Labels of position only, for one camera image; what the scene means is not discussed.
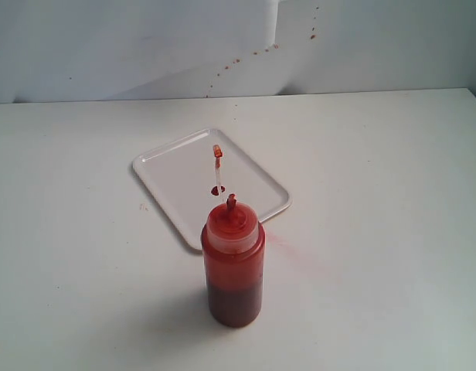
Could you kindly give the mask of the red sauce squeeze bottle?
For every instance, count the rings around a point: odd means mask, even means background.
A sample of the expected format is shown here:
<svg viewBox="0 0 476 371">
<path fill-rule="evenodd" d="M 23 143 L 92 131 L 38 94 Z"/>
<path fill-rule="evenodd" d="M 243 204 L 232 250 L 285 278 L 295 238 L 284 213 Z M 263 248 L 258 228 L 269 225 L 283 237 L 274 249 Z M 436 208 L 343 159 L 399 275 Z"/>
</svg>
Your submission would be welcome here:
<svg viewBox="0 0 476 371">
<path fill-rule="evenodd" d="M 216 186 L 221 189 L 218 144 L 212 147 Z M 260 314 L 263 297 L 266 234 L 255 211 L 230 193 L 214 207 L 202 228 L 208 306 L 217 322 L 242 328 Z"/>
</svg>

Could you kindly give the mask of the red sauce blob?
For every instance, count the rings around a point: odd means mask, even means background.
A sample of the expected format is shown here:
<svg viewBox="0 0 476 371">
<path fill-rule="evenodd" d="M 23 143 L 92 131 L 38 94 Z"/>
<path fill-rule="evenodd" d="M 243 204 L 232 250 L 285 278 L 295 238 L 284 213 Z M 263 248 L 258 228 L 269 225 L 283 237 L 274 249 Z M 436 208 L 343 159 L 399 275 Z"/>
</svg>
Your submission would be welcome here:
<svg viewBox="0 0 476 371">
<path fill-rule="evenodd" d="M 211 189 L 211 194 L 214 195 L 214 196 L 218 196 L 220 193 L 224 193 L 226 190 L 226 188 L 222 185 L 221 186 L 221 189 L 218 190 L 217 186 L 215 185 L 212 189 Z"/>
</svg>

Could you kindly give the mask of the white rectangular tray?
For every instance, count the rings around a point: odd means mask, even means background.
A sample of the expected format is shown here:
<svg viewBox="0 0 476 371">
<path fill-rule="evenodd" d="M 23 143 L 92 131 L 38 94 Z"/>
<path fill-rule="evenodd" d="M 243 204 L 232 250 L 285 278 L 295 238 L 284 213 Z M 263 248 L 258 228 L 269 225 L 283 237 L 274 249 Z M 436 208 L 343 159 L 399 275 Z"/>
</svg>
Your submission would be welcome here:
<svg viewBox="0 0 476 371">
<path fill-rule="evenodd" d="M 239 145 L 217 128 L 197 131 L 147 151 L 132 168 L 187 245 L 202 249 L 200 233 L 211 209 L 223 201 L 211 194 L 216 185 L 213 145 L 222 151 L 223 193 L 236 195 L 262 223 L 291 205 L 289 192 Z"/>
</svg>

